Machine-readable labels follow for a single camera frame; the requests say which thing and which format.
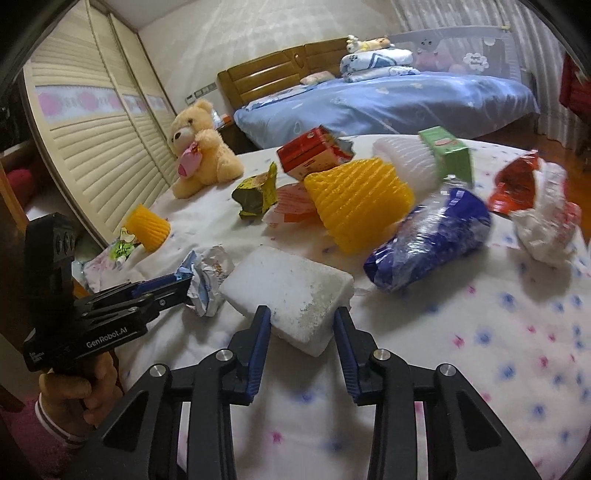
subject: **ceiling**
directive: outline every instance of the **ceiling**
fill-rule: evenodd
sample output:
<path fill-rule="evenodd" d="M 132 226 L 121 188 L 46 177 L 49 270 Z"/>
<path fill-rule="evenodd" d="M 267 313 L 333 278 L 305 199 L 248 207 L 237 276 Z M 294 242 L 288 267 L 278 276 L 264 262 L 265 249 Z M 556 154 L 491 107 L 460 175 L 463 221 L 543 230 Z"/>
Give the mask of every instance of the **ceiling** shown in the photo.
<path fill-rule="evenodd" d="M 103 0 L 136 30 L 189 2 L 191 0 Z"/>

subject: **human hand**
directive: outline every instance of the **human hand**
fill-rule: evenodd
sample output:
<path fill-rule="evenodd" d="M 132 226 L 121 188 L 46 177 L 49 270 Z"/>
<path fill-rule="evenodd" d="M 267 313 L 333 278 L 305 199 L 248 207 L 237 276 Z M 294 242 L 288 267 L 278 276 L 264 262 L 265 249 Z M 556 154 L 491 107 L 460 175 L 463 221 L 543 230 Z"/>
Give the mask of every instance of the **human hand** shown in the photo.
<path fill-rule="evenodd" d="M 113 358 L 102 353 L 88 359 L 83 371 L 92 384 L 83 377 L 59 375 L 50 371 L 39 377 L 41 404 L 46 415 L 66 432 L 84 436 L 92 425 L 102 422 L 123 393 L 115 385 L 117 370 Z M 87 410 L 82 409 L 79 400 L 83 399 Z"/>

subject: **sleeve cuff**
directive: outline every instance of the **sleeve cuff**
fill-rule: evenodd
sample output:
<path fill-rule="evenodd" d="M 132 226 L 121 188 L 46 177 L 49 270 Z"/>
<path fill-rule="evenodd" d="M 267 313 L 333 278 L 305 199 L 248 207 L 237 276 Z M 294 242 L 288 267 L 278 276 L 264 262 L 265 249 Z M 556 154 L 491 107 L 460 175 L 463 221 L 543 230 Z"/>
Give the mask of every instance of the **sleeve cuff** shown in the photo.
<path fill-rule="evenodd" d="M 78 449 L 84 445 L 86 437 L 79 437 L 66 432 L 57 426 L 51 418 L 49 418 L 49 416 L 43 410 L 41 394 L 39 394 L 39 399 L 35 403 L 35 415 L 37 415 L 37 419 L 39 420 L 39 423 L 43 425 L 43 428 L 45 428 L 57 440 L 61 441 L 66 447 Z"/>

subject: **white foam block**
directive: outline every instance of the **white foam block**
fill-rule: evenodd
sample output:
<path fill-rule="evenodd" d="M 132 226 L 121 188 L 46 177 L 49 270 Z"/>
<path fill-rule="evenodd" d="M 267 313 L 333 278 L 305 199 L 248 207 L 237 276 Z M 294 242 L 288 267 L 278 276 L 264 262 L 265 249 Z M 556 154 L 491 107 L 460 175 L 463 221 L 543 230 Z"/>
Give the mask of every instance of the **white foam block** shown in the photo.
<path fill-rule="evenodd" d="M 276 248 L 258 247 L 238 264 L 220 290 L 246 317 L 254 316 L 259 305 L 267 305 L 277 336 L 319 356 L 333 336 L 335 310 L 349 307 L 353 277 Z"/>

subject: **wardrobe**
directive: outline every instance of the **wardrobe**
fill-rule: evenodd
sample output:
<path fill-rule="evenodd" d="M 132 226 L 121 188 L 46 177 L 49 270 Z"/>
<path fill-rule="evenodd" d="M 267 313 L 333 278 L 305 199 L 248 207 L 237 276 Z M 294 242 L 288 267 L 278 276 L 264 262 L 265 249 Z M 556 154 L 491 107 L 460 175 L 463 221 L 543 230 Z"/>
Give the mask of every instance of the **wardrobe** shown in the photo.
<path fill-rule="evenodd" d="M 99 244 L 176 180 L 166 141 L 175 113 L 139 37 L 113 14 L 76 4 L 31 56 L 21 86 L 37 147 Z"/>

